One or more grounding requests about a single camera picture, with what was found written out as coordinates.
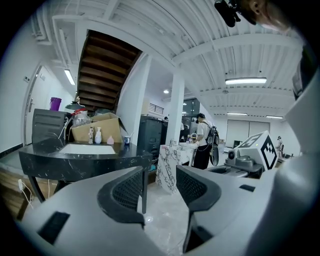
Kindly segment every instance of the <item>purple container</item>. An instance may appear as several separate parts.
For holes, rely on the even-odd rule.
[[[61,99],[52,97],[50,100],[50,110],[59,111]]]

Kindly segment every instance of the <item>ceiling light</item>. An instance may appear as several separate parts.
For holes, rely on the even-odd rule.
[[[266,118],[282,119],[282,116],[267,115]]]
[[[265,77],[245,77],[236,79],[225,80],[226,85],[239,85],[239,84],[265,84],[267,79]]]
[[[75,86],[75,81],[73,80],[70,70],[69,69],[65,69],[64,73],[66,74],[66,77],[69,79],[70,84],[72,84],[73,86]]]
[[[247,116],[246,113],[226,113],[227,115],[235,115],[235,116]]]

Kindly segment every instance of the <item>marble pedestal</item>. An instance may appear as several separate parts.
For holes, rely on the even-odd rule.
[[[156,169],[155,182],[169,193],[177,191],[176,166],[189,162],[192,164],[194,149],[186,146],[161,145]]]

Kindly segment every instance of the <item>black pants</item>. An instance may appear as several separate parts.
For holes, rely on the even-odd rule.
[[[208,168],[211,146],[199,146],[194,158],[193,167],[204,170]]]

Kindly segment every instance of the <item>white pillar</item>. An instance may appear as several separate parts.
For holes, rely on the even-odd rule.
[[[175,73],[173,74],[169,123],[165,139],[167,145],[169,145],[171,139],[179,143],[184,95],[185,80],[180,74]]]
[[[150,71],[151,56],[144,54],[132,68],[121,90],[117,116],[129,135],[133,132],[131,143],[137,145],[140,117]]]

